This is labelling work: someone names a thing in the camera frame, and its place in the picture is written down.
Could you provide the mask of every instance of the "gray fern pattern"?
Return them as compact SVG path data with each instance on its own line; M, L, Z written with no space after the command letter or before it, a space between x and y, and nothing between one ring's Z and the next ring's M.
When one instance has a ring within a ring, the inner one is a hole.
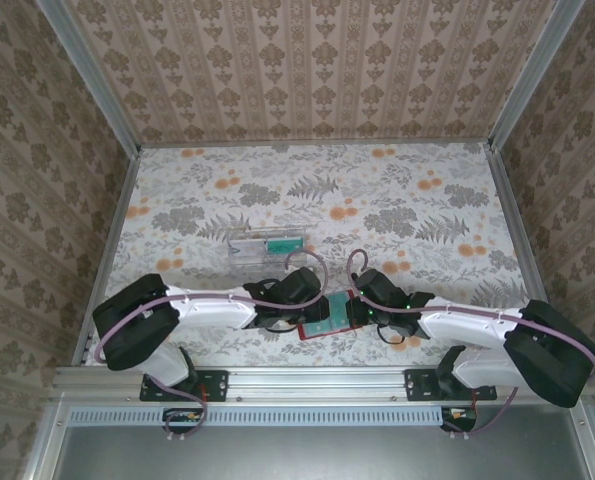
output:
M370 266L406 292L494 307L526 301L481 145L206 147L190 153L142 152L106 296L149 272L196 290L258 281L258 272L231 269L229 231L298 225L306 229L307 247L328 264L330 292L348 288L346 259L361 247ZM3 274L14 280L12 271ZM0 283L9 281L1 275ZM283 275L279 267L271 276ZM179 329L171 341L196 364L216 367L436 365L452 345L415 339L395 349L373 327L307 341L297 332ZM16 366L17 375L41 365L16 349L7 353L6 365Z
M288 190L288 195L299 198L315 198L321 200L327 193L333 193L339 187L335 183L334 178L326 176L326 178L315 175L312 177L303 177L298 180L293 187Z

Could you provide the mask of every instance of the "purple cable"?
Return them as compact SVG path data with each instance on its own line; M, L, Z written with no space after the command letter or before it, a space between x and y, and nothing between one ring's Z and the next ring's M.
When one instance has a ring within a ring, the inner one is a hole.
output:
M511 315L505 315L505 314L500 315L496 312L486 312L486 311L482 311L482 310L475 310L473 308L452 307L452 306L443 306L443 307L437 306L437 307L422 307L422 308L391 308L391 307L386 307L386 306L379 305L378 303L373 302L371 299L366 298L359 291L359 289L357 288L357 285L355 284L355 281L352 278L351 265L353 262L353 257L355 255L357 255L358 253L361 253L364 256L364 265L362 267L362 271L366 269L366 266L368 265L368 254L366 253L366 250L358 248L356 250L353 250L350 253L350 256L348 257L348 261L346 262L346 274L348 275L348 281L350 282L350 287L352 288L355 295L357 295L361 299L362 302L370 305L371 307L376 308L378 310L382 310L384 312L389 312L389 313L455 312L455 313L465 313L468 315L475 315L475 316L484 317L484 318L492 318L495 320L506 320L508 322L514 322L518 325L523 325L524 327L532 328L533 330L537 330L539 332L545 333L552 337L558 338L559 340L566 342L567 344L575 347L577 350L579 350L581 353L583 353L586 357L588 357L588 360L590 360L591 363L593 364L593 375L591 378L595 379L595 355L593 355L593 352L591 352L584 344L578 342L574 338L571 338L568 335L560 333L557 330L553 330L552 328L545 327L543 325L539 325L538 323L531 322L531 321L525 320L523 318L513 317Z
M206 402L204 402L201 398L196 397L195 395L193 395L191 393L186 393L181 390L177 390L175 388L167 387L166 385L161 383L159 380L157 380L155 377L152 377L150 375L148 377L155 385L157 385L157 387L160 390L163 390L164 392L167 392L167 393L170 393L173 395L178 395L180 397L187 398L187 399L192 400L193 402L197 402L199 405L201 405L203 412L201 414L201 418L199 419L199 422L197 422L197 425L195 425L192 428L192 430L190 430L188 433L185 433L184 435L191 436L191 435L194 435L195 433L197 433L197 431L201 427L204 426L204 423L206 423L206 419L208 418L208 404ZM166 433L173 433L170 431L170 420L172 418L181 416L183 414L184 414L183 412L174 412L174 413L171 413L170 415L168 415L168 417L166 418L166 423L164 424L164 430L166 430Z
M506 399L506 403L504 403L504 405L499 409L497 414L490 420L490 422L486 423L485 425L482 425L479 428L475 428L474 430L471 430L470 432L464 432L457 425L447 422L446 420L444 420L444 425L452 428L455 431L454 433L462 433L464 435L464 437L466 437L466 436L470 437L471 435L478 435L480 433L484 433L486 430L488 430L490 427L492 427L493 424L497 420L499 420L501 418L501 416L504 414L504 412L506 410L508 410L508 407L510 407L510 404L513 402L515 395L517 395L518 390L519 389L517 387L513 388L513 391L510 392L510 395L508 395L508 398Z
M319 301L319 299L324 296L324 292L326 291L326 288L328 288L328 267L326 266L326 262L324 262L324 259L321 258L316 253L313 253L308 250L296 250L296 251L288 254L288 256L286 257L286 261L284 262L284 266L286 268L288 268L288 262L293 257L293 255L296 255L298 253L305 253L307 255L310 255L311 257L314 257L319 262L319 264L322 266L322 268L324 270L324 283L321 287L321 290L311 300L308 300L307 302L304 302L304 303L299 303L297 305L284 305L284 304L280 304L280 303L264 302L263 300L255 300L255 299L248 298L248 297L240 297L238 295L228 295L228 294L223 294L223 293L193 293L193 294L187 294L187 295L171 295L168 297L157 298L155 300L152 300L151 302L145 303L144 305L141 305L140 307L136 308L135 310L130 312L128 315L126 315L124 318L122 318L119 322L117 322L110 330L108 330L108 332L106 332L106 335L104 335L101 338L101 340L99 341L99 344L97 345L97 348L95 348L95 352L93 354L93 356L95 357L95 361L102 363L102 364L106 363L104 361L104 359L101 358L101 352L102 352L104 346L106 345L106 343L108 343L108 341L119 330L124 328L124 326L127 323L129 323L130 321L132 321L133 319L135 319L142 313L147 312L148 310L152 309L153 307L156 307L157 305L162 305L164 303L181 301L181 300L215 299L215 300L229 300L229 301L242 302L242 303L252 303L252 304L260 306L260 307L278 308L280 310L301 310L302 308L306 308L306 307L309 307L309 306L317 303Z

